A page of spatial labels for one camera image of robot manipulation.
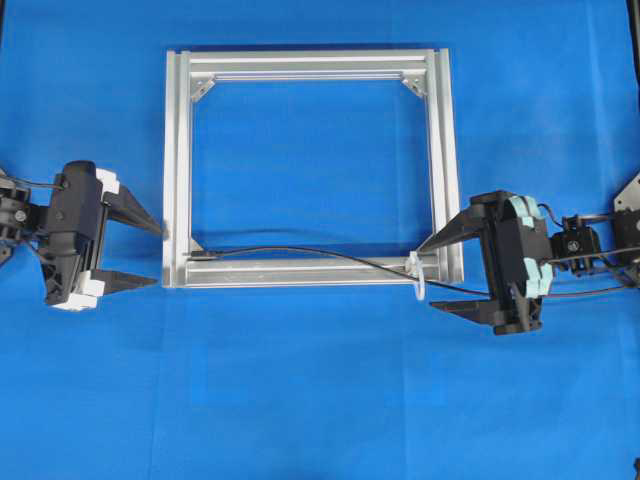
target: black cable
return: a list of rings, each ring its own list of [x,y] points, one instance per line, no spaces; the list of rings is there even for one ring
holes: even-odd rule
[[[399,272],[397,270],[393,270],[391,268],[387,268],[384,267],[382,265],[379,265],[377,263],[374,262],[370,262],[369,260],[365,260],[363,258],[358,258],[358,257],[352,257],[350,255],[345,255],[343,253],[337,253],[337,252],[332,252],[330,250],[323,250],[320,248],[310,248],[310,247],[287,247],[287,246],[280,246],[280,245],[276,245],[276,246],[265,246],[265,247],[247,247],[247,248],[238,248],[235,250],[209,250],[209,251],[200,251],[200,252],[192,252],[191,254],[191,259],[192,260],[214,260],[217,258],[223,258],[223,257],[231,257],[231,256],[235,256],[235,255],[243,255],[243,254],[247,254],[247,253],[259,253],[259,252],[274,252],[274,251],[286,251],[286,252],[298,252],[298,253],[307,253],[307,254],[317,254],[317,255],[327,255],[330,257],[336,257],[336,258],[344,258],[347,260],[351,260],[353,262],[356,263],[361,263],[363,265],[367,265],[369,267],[372,268],[376,268],[378,270],[382,270],[388,273],[392,273],[394,275],[397,275],[399,277],[402,278],[406,278],[408,280],[411,280],[413,282],[417,282],[419,281],[416,277],[403,273],[403,272]],[[603,252],[601,254],[597,254],[595,256],[599,256],[599,255],[605,255],[609,252]],[[481,292],[479,290],[470,290],[467,288],[462,288],[462,287],[456,287],[454,285],[448,285],[446,283],[440,283],[440,282],[436,282],[433,280],[427,280],[425,281],[425,283],[429,284],[429,285],[434,285],[437,287],[442,287],[442,288],[446,288],[448,290],[453,290],[456,292],[461,292],[461,293],[468,293],[471,295],[480,295],[480,296],[490,296],[490,294],[488,292]],[[599,289],[599,290],[587,290],[587,291],[582,291],[582,292],[567,292],[567,293],[550,293],[548,295],[545,295],[547,298],[579,298],[579,297],[590,297],[590,296],[594,296],[594,295],[602,295],[602,294],[606,294],[606,293],[612,293],[612,292],[616,292],[619,290],[626,290],[629,288],[634,288],[634,286],[632,285],[624,285],[624,286],[619,286],[619,287],[609,287],[609,288],[603,288],[603,289]]]
[[[553,265],[554,263],[569,262],[571,260],[580,260],[583,258],[602,258],[603,255],[617,255],[618,253],[637,252],[638,250],[640,250],[640,247],[618,248],[615,250],[607,250],[606,252],[587,253],[584,255],[572,255],[570,257],[561,257],[561,258],[549,258],[546,260],[541,260],[540,264],[545,265],[548,263]]]
[[[569,293],[550,293],[547,295],[549,298],[580,298],[580,297],[592,297],[595,295],[603,295],[606,293],[613,293],[620,290],[628,290],[633,287],[626,286],[618,286],[618,287],[609,287],[609,288],[601,288],[599,290],[587,290],[585,292],[569,292]]]
[[[17,178],[17,177],[11,177],[9,175],[4,175],[2,173],[0,173],[0,178],[3,178],[4,180],[9,180],[10,182],[13,182],[13,183],[18,183],[20,185],[25,185],[25,186],[31,187],[31,188],[50,188],[50,189],[53,189],[53,190],[64,190],[64,187],[62,187],[60,185],[56,185],[54,183],[32,182],[30,180],[23,180],[22,178]]]
[[[489,292],[481,292],[479,290],[469,290],[467,288],[454,287],[453,285],[449,285],[447,283],[434,282],[433,280],[426,280],[424,283],[427,283],[429,285],[435,285],[437,287],[446,288],[448,290],[453,290],[455,292],[468,293],[470,295],[481,295],[481,296],[484,296],[484,297],[490,297],[491,296],[489,294]]]
[[[225,251],[202,251],[202,252],[192,252],[191,258],[193,260],[211,260],[222,257],[231,257],[235,255],[243,255],[247,253],[259,253],[259,252],[276,252],[276,251],[284,251],[284,252],[298,252],[298,253],[306,253],[306,254],[317,254],[317,255],[327,255],[329,257],[336,258],[344,258],[347,260],[351,260],[352,262],[361,263],[363,265],[367,265],[372,268],[376,268],[378,270],[382,270],[384,272],[391,273],[393,275],[397,275],[402,278],[406,278],[411,280],[412,282],[418,282],[419,279],[414,277],[413,275],[409,275],[404,272],[399,272],[397,270],[393,270],[391,268],[387,268],[385,266],[379,265],[375,262],[371,262],[369,260],[365,260],[364,258],[352,257],[351,255],[345,255],[343,253],[332,252],[330,250],[323,250],[320,248],[310,248],[310,247],[287,247],[287,246],[265,246],[265,247],[247,247],[247,248],[238,248],[235,250],[225,250]],[[425,283],[429,285],[434,285],[442,288],[446,288],[448,290],[453,290],[461,293],[468,293],[471,295],[482,295],[488,296],[487,292],[480,292],[477,290],[469,290],[467,288],[456,287],[453,285],[448,285],[446,283],[435,282],[432,280],[427,280]]]
[[[555,223],[560,228],[564,228],[564,226],[556,219],[556,216],[553,214],[553,210],[551,210],[551,207],[549,205],[547,205],[546,203],[539,203],[538,206],[544,208],[547,211],[553,223]]]

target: aluminum frame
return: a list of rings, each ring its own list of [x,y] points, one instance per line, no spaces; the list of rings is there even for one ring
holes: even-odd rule
[[[167,53],[163,286],[223,288],[410,284],[408,279],[335,258],[191,260],[193,104],[224,82],[400,80],[425,104],[434,231],[460,210],[449,52],[446,49]],[[420,252],[425,278],[463,281],[462,246]],[[405,269],[405,257],[369,258]]]

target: screw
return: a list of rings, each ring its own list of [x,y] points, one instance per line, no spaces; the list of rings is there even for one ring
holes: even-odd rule
[[[577,252],[578,250],[580,250],[580,244],[575,240],[571,240],[569,243],[567,243],[567,250],[569,250],[570,252]]]
[[[22,210],[18,210],[13,214],[13,218],[16,219],[16,222],[24,222],[27,219],[27,214]]]

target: cable clip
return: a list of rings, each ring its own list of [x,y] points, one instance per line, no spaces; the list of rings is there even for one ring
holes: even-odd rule
[[[418,279],[417,282],[413,282],[413,289],[416,292],[416,299],[419,302],[424,300],[427,288],[424,281],[424,268],[422,260],[418,256],[418,252],[413,251],[409,253],[409,258],[404,262],[404,269],[409,275],[412,275]]]

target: blue table surface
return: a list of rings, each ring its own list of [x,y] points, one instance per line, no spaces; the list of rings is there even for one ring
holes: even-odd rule
[[[168,49],[449,48],[463,205],[503,188],[606,211],[640,167],[622,0],[9,0],[5,23],[0,166],[47,181],[91,159],[159,219]],[[424,111],[400,84],[222,85],[196,118],[207,246],[395,255],[431,231]],[[160,276],[160,239],[107,237],[105,268]],[[486,288],[479,247],[465,256]],[[640,456],[634,292],[548,300],[541,331],[510,337],[411,286],[154,286],[76,315],[43,296],[17,251],[0,276],[3,479],[623,479]]]

